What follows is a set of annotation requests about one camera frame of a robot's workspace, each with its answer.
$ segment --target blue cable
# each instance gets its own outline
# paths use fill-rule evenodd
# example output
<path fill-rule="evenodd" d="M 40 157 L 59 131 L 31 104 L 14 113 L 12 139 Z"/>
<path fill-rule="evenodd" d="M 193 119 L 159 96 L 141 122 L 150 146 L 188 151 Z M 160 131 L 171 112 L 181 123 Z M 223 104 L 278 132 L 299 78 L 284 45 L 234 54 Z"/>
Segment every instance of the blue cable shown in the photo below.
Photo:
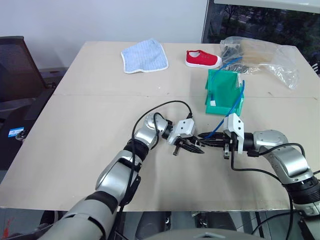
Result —
<path fill-rule="evenodd" d="M 229 112 L 225 115 L 225 117 L 228 117 L 230 115 L 230 113 L 234 110 L 234 108 L 238 105 L 238 103 L 240 102 L 242 95 L 244 94 L 245 91 L 245 80 L 242 80 L 242 89 L 241 92 L 238 96 L 238 98 L 236 99 L 235 103 L 233 104 L 233 106 L 230 108 Z M 224 123 L 225 117 L 222 119 L 222 121 L 218 124 L 218 126 L 216 126 L 216 128 L 208 135 L 205 136 L 205 139 L 211 138 L 216 131 L 220 128 L 220 126 Z"/>
<path fill-rule="evenodd" d="M 226 63 L 225 65 L 222 65 L 222 67 L 220 67 L 217 71 L 214 72 L 214 74 L 213 74 L 213 76 L 212 76 L 212 78 L 211 78 L 211 81 L 213 81 L 213 79 L 215 78 L 216 74 L 218 74 L 222 69 L 224 69 L 225 67 L 227 67 L 227 66 L 230 65 L 230 64 L 233 64 L 233 63 L 237 62 L 237 61 L 240 60 L 240 59 L 242 59 L 242 56 L 237 57 L 237 58 L 229 61 L 229 62 Z M 211 101 L 212 101 L 212 100 L 215 100 L 213 94 L 211 95 L 210 100 L 211 100 Z"/>

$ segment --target blue towel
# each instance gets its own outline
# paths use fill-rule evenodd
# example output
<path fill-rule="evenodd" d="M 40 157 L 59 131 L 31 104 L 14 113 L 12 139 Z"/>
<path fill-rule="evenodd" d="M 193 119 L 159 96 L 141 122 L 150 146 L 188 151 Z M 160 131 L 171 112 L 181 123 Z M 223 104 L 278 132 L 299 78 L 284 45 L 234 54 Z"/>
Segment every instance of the blue towel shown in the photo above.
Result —
<path fill-rule="evenodd" d="M 126 74 L 155 72 L 169 66 L 164 48 L 153 38 L 126 48 L 121 56 Z"/>

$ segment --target robotic arm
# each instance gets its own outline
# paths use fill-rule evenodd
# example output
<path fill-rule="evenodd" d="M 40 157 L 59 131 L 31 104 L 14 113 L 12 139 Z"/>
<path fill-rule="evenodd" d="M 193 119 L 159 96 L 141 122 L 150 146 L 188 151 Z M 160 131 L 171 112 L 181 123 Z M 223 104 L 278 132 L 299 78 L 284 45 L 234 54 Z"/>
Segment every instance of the robotic arm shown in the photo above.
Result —
<path fill-rule="evenodd" d="M 141 181 L 139 170 L 149 151 L 158 143 L 158 137 L 161 136 L 167 143 L 176 145 L 176 153 L 180 147 L 190 152 L 204 153 L 186 140 L 193 136 L 194 131 L 195 122 L 192 118 L 180 120 L 173 125 L 159 113 L 149 114 L 142 128 L 134 135 L 134 172 L 128 193 L 126 194 L 126 191 L 133 164 L 132 140 L 129 140 L 124 149 L 102 171 L 97 179 L 95 192 L 80 200 L 40 239 L 107 239 L 112 230 L 118 206 L 126 205 L 132 200 Z"/>
<path fill-rule="evenodd" d="M 244 132 L 244 123 L 233 113 L 225 117 L 223 133 L 206 139 L 208 135 L 200 134 L 203 138 L 199 142 L 224 148 L 225 159 L 229 159 L 232 148 L 238 154 L 246 151 L 249 157 L 264 156 L 291 196 L 295 209 L 305 217 L 320 215 L 320 182 L 308 166 L 304 151 L 299 152 L 292 147 L 283 133 L 276 130 L 256 131 L 253 134 Z"/>
<path fill-rule="evenodd" d="M 168 144 L 176 146 L 174 155 L 178 154 L 179 148 L 203 154 L 198 146 L 223 148 L 226 159 L 229 159 L 230 150 L 231 155 L 234 150 L 239 154 L 247 151 L 250 157 L 257 157 L 267 151 L 263 156 L 270 162 L 282 185 L 292 197 L 295 208 L 305 216 L 320 214 L 320 184 L 305 157 L 292 146 L 271 150 L 274 146 L 288 143 L 286 136 L 275 130 L 244 133 L 244 124 L 236 114 L 224 119 L 223 129 L 223 133 L 217 132 L 211 138 L 205 138 L 208 133 L 202 133 L 199 135 L 202 139 L 198 139 L 194 136 L 195 122 L 191 117 L 173 125 L 159 113 L 149 114 L 144 120 L 143 127 L 134 135 L 135 161 L 133 161 L 133 141 L 129 140 L 98 177 L 95 192 L 80 200 L 40 239 L 107 239 L 114 225 L 118 206 L 124 206 L 132 200 L 141 181 L 139 170 L 149 151 L 158 143 L 159 137 L 166 139 Z M 224 234 L 228 236 L 226 239 L 242 239 L 239 237 L 243 234 L 221 229 L 216 233 L 219 234 L 210 234 L 218 237 Z M 248 235 L 242 237 L 256 239 Z"/>

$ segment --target office chair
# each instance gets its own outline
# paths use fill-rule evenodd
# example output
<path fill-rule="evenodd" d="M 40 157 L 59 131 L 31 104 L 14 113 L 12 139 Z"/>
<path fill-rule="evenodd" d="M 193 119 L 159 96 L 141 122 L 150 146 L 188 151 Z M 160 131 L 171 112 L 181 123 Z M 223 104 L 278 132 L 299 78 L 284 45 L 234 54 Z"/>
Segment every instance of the office chair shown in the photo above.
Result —
<path fill-rule="evenodd" d="M 10 130 L 29 132 L 54 92 L 47 88 L 23 36 L 0 37 L 0 170 L 8 170 L 22 142 Z"/>
<path fill-rule="evenodd" d="M 45 82 L 23 36 L 0 37 L 0 119 L 19 107 L 32 104 Z"/>

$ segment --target black cable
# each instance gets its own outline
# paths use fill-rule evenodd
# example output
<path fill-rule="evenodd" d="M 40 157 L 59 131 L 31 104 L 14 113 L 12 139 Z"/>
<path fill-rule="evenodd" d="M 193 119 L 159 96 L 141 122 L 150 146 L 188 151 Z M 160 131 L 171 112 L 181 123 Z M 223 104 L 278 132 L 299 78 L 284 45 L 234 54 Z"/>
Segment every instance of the black cable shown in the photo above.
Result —
<path fill-rule="evenodd" d="M 252 231 L 251 235 L 254 235 L 255 232 L 262 227 L 263 224 L 265 224 L 266 222 L 268 222 L 269 220 L 271 219 L 274 219 L 274 218 L 277 218 L 277 217 L 281 217 L 281 216 L 286 216 L 286 215 L 290 215 L 291 212 L 288 211 L 288 212 L 284 212 L 284 213 L 279 213 L 279 214 L 276 214 L 276 215 L 273 215 L 271 217 L 268 217 L 266 220 L 263 220 L 258 226 L 256 226 L 256 228 Z"/>
<path fill-rule="evenodd" d="M 232 147 L 231 147 L 231 169 L 234 170 L 234 171 L 238 171 L 238 172 L 259 172 L 259 173 L 264 173 L 264 174 L 267 174 L 271 177 L 273 177 L 274 179 L 276 179 L 277 181 L 280 181 L 280 179 L 272 174 L 271 172 L 268 172 L 268 171 L 265 171 L 265 170 L 261 170 L 261 169 L 257 169 L 257 168 L 235 168 L 234 167 L 234 164 L 235 164 L 235 146 L 234 144 L 232 144 Z"/>
<path fill-rule="evenodd" d="M 236 143 L 237 139 L 236 139 L 235 134 L 232 134 L 232 135 L 231 135 L 231 138 L 232 138 L 232 142 L 233 142 L 233 143 Z M 292 146 L 293 144 L 298 144 L 298 143 L 285 143 L 285 144 L 286 144 L 286 146 Z M 262 152 L 261 155 L 267 154 L 267 153 L 269 153 L 269 152 L 271 152 L 271 151 L 273 151 L 273 150 L 275 150 L 275 149 L 277 149 L 277 148 L 279 148 L 279 147 L 280 147 L 280 145 L 279 145 L 279 146 L 276 146 L 276 147 L 273 147 L 273 148 L 270 148 L 269 150 L 267 150 L 267 151 L 265 151 L 265 152 Z M 304 155 L 305 151 L 304 151 L 303 147 L 301 146 L 300 149 L 301 149 L 302 155 Z M 234 167 L 234 164 L 235 164 L 235 145 L 232 144 L 232 145 L 231 145 L 231 169 L 232 169 L 232 170 L 234 170 L 234 171 L 239 171 L 239 172 L 242 172 L 242 171 L 252 171 L 252 172 L 264 173 L 264 174 L 267 174 L 267 175 L 273 177 L 274 179 L 278 180 L 278 181 L 281 183 L 280 179 L 279 179 L 276 175 L 272 174 L 271 172 L 268 172 L 268 171 L 265 171 L 265 170 L 261 170 L 261 169 L 256 169 L 256 168 L 235 168 L 235 167 Z M 289 196 L 289 203 L 290 203 L 290 212 L 289 212 L 289 214 L 290 214 L 290 220 L 289 220 L 288 231 L 287 231 L 286 238 L 285 238 L 286 240 L 288 240 L 288 238 L 289 238 L 289 236 L 290 236 L 291 229 L 292 229 L 292 225 L 293 225 L 293 217 L 294 217 L 294 206 L 293 206 L 292 198 L 291 198 L 291 196 L 290 196 L 289 194 L 288 194 L 288 196 Z"/>
<path fill-rule="evenodd" d="M 302 154 L 304 157 L 306 157 L 304 147 L 303 147 L 301 144 L 299 144 L 299 143 L 294 143 L 294 142 L 284 143 L 284 144 L 280 144 L 280 145 L 278 145 L 278 146 L 274 146 L 274 147 L 268 149 L 267 151 L 264 151 L 264 152 L 259 153 L 259 156 L 268 154 L 268 153 L 270 153 L 270 152 L 272 152 L 272 151 L 274 151 L 274 150 L 276 150 L 276 149 L 279 149 L 279 148 L 282 148 L 282 147 L 286 147 L 286 146 L 298 146 L 298 147 L 300 148 L 300 150 L 301 150 L 301 154 Z"/>
<path fill-rule="evenodd" d="M 154 149 L 159 142 L 159 130 L 158 130 L 158 124 L 157 124 L 157 120 L 156 120 L 156 115 L 159 115 L 160 117 L 162 117 L 163 119 L 165 119 L 160 113 L 155 112 L 153 114 L 153 124 L 154 124 L 154 129 L 155 129 L 155 134 L 156 134 L 156 142 L 155 144 L 152 146 L 151 150 Z"/>
<path fill-rule="evenodd" d="M 294 205 L 293 205 L 292 198 L 291 198 L 290 195 L 289 195 L 289 201 L 290 201 L 290 219 L 289 219 L 289 227 L 288 227 L 288 231 L 286 233 L 285 240 L 289 239 L 289 236 L 290 236 L 290 233 L 291 233 L 291 229 L 292 229 L 292 225 L 293 225 L 293 222 L 294 222 Z"/>
<path fill-rule="evenodd" d="M 254 212 L 255 213 L 255 219 L 256 219 L 256 223 L 259 225 L 261 224 L 261 219 L 260 219 L 260 215 L 259 215 L 259 212 Z M 264 235 L 264 230 L 262 228 L 259 228 L 259 235 L 261 238 L 265 238 L 265 235 Z"/>
<path fill-rule="evenodd" d="M 125 237 L 124 235 L 122 235 L 120 232 L 118 232 L 117 230 L 114 231 L 115 234 L 117 234 L 120 238 L 124 239 L 124 240 L 129 240 L 129 238 Z"/>
<path fill-rule="evenodd" d="M 129 181 L 128 181 L 128 184 L 126 186 L 126 190 L 125 190 L 125 193 L 124 193 L 124 199 L 126 198 L 126 196 L 128 195 L 128 192 L 129 192 L 129 189 L 130 189 L 130 186 L 131 186 L 131 182 L 132 182 L 132 179 L 133 179 L 133 175 L 134 175 L 134 171 L 135 171 L 135 162 L 136 162 L 136 145 L 135 145 L 135 132 L 136 132 L 136 128 L 137 128 L 137 125 L 138 123 L 140 122 L 140 120 L 145 116 L 147 115 L 148 113 L 152 112 L 153 110 L 157 109 L 157 108 L 160 108 L 164 105 L 167 105 L 167 104 L 171 104 L 171 103 L 182 103 L 184 104 L 188 110 L 189 110 L 189 114 L 187 116 L 187 118 L 192 118 L 192 111 L 191 111 L 191 108 L 190 106 L 184 102 L 184 101 L 181 101 L 181 100 L 173 100 L 173 101 L 167 101 L 167 102 L 164 102 L 158 106 L 155 106 L 154 108 L 146 111 L 134 124 L 133 126 L 133 129 L 132 129 L 132 133 L 131 133 L 131 145 L 132 145 L 132 165 L 131 165 L 131 171 L 130 171 L 130 175 L 129 175 Z M 119 221 L 120 221 L 120 217 L 121 217 L 121 214 L 122 212 L 124 211 L 124 207 L 125 207 L 125 203 L 120 206 L 120 209 L 119 209 L 119 212 L 116 214 L 116 218 L 115 218 L 115 221 L 114 221 L 114 224 L 112 226 L 112 230 L 111 232 L 114 232 L 114 234 L 116 234 L 116 228 L 119 224 Z"/>

